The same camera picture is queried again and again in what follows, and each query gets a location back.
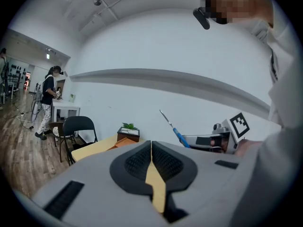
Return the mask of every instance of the ceiling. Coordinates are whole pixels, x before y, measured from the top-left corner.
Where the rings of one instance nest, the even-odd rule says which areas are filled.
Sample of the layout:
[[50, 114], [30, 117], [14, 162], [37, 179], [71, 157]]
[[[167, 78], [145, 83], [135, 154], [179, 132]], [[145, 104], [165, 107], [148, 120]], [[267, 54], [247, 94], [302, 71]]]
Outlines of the ceiling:
[[[93, 0], [51, 0], [59, 7], [61, 15], [72, 26], [73, 30], [88, 38], [94, 32], [104, 29], [113, 22], [140, 12], [155, 9], [194, 9], [199, 7], [200, 0], [101, 0], [102, 4], [94, 5]], [[240, 26], [249, 32], [256, 26], [264, 26], [259, 20], [244, 21]]]
[[[15, 32], [8, 29], [3, 38], [4, 43], [18, 43], [25, 45], [29, 51], [34, 51], [36, 54], [39, 54], [41, 58], [44, 58], [45, 61], [51, 62], [55, 65], [62, 66], [66, 64], [69, 57], [49, 46], [40, 43], [30, 37], [27, 37], [21, 33]], [[50, 54], [50, 59], [46, 58], [46, 52]]]

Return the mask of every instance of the screwdriver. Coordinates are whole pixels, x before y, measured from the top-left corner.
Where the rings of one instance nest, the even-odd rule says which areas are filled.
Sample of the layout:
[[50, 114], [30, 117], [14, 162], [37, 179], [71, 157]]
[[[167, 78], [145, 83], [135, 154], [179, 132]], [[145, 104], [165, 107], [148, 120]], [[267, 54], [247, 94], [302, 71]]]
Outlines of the screwdriver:
[[180, 143], [182, 145], [184, 145], [186, 148], [190, 148], [189, 144], [186, 142], [185, 138], [178, 132], [178, 130], [176, 128], [174, 128], [171, 124], [171, 122], [169, 122], [169, 120], [167, 119], [167, 117], [164, 115], [164, 113], [160, 110], [160, 113], [163, 115], [163, 117], [166, 119], [166, 121], [169, 123], [169, 125], [172, 127], [172, 130], [174, 131], [174, 133], [176, 134], [176, 136], [178, 137]]

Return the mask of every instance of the white pants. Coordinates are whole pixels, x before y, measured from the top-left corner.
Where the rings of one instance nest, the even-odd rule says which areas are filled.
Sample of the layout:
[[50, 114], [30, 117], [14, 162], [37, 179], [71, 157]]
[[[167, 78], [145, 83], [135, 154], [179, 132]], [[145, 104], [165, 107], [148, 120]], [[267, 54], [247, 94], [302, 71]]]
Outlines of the white pants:
[[48, 123], [51, 119], [51, 105], [42, 104], [42, 110], [43, 110], [43, 120], [40, 124], [40, 127], [37, 131], [38, 134], [41, 134], [43, 131], [48, 131], [49, 126]]

